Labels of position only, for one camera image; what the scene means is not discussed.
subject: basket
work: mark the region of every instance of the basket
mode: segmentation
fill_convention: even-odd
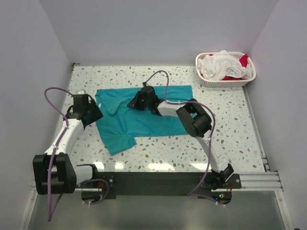
[[[241,57],[244,55],[243,53],[238,53],[238,52],[228,52],[228,53],[231,56],[234,56],[238,59],[241,59]],[[248,82],[255,79],[256,70],[255,70],[254,64],[251,61],[250,57],[248,57],[248,66],[251,66],[251,72],[252,72],[252,78],[251,79],[248,79],[248,80],[207,80],[207,79],[204,79],[201,76],[201,73],[197,68],[197,64],[198,64],[198,59],[203,59],[206,55],[209,55],[209,54],[217,54],[217,52],[201,53],[201,54],[198,54],[196,59],[195,59],[197,74],[200,77],[201,84],[204,87],[242,87],[242,86],[246,85]]]

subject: speckled tabletop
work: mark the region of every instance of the speckled tabletop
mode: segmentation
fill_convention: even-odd
[[[216,114],[213,147],[224,152],[236,172],[263,172],[263,163],[242,88],[204,88],[192,66],[95,66],[74,67],[69,91],[85,89],[95,96],[97,89],[141,87],[154,72],[169,73],[170,85],[191,85],[193,96]],[[157,74],[150,85],[165,85]],[[67,96],[63,111],[72,104]],[[196,139],[184,136],[136,138],[137,145],[111,156],[97,127],[85,128],[78,138],[70,160],[73,165],[95,163],[99,171],[124,172],[200,172],[207,167],[207,157]]]

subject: teal shirt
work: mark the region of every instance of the teal shirt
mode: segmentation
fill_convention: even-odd
[[[186,135],[177,117],[153,115],[148,109],[138,111],[127,104],[141,88],[97,90],[96,102],[104,117],[96,121],[100,137],[111,155],[133,147],[135,137]],[[165,86],[154,87],[163,99]],[[169,86],[167,99],[187,101],[193,97],[191,86]]]

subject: basket rim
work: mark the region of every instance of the basket rim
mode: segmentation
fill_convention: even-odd
[[[203,81],[206,81],[206,82],[215,82],[215,83],[226,83],[226,82],[229,82],[229,83],[233,83],[233,82],[238,82],[237,80],[228,80],[228,81],[224,81],[224,80],[207,80],[205,78],[203,78],[201,76],[201,73],[199,72],[198,68],[197,68],[197,64],[198,64],[198,59],[200,56],[202,55],[209,55],[209,54],[217,54],[219,52],[206,52],[206,53],[200,53],[196,56],[195,58],[195,67],[196,67],[196,71],[197,71],[197,74],[199,76],[199,78]],[[228,54],[242,54],[242,55],[245,55],[244,53],[240,53],[240,52],[228,52]],[[252,62],[252,60],[250,59],[250,57],[248,57],[248,62],[250,63],[250,66],[252,68],[252,75],[253,77],[251,79],[247,79],[247,80],[239,80],[239,82],[250,82],[252,80],[254,80],[256,78],[256,70],[255,70],[255,66],[254,66],[254,63]]]

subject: white wall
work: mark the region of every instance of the white wall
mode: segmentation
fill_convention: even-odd
[[[193,64],[249,52],[278,0],[40,0],[72,62]]]
[[[57,114],[44,89],[67,86],[70,62],[38,0],[0,3],[0,229],[18,228],[32,159],[51,142]],[[51,92],[61,105],[63,94]]]
[[[307,229],[306,12],[307,1],[279,1],[251,51],[257,78],[248,85],[269,164],[301,229]]]

